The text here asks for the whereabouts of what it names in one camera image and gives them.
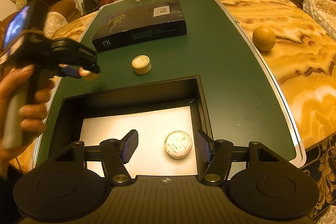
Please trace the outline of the person's left hand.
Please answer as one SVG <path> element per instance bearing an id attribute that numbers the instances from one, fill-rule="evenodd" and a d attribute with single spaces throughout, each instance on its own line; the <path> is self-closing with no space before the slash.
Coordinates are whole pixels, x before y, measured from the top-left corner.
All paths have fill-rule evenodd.
<path id="1" fill-rule="evenodd" d="M 34 72 L 33 65 L 13 69 L 1 80 L 1 135 L 5 126 L 8 105 L 15 89 L 24 84 Z M 23 153 L 27 147 L 45 130 L 43 120 L 47 117 L 46 103 L 50 100 L 50 91 L 54 83 L 48 80 L 45 88 L 38 90 L 34 95 L 34 103 L 22 106 L 17 111 L 21 119 L 21 130 L 26 134 L 25 142 L 15 148 L 1 148 L 1 178 L 7 179 L 10 161 Z"/>

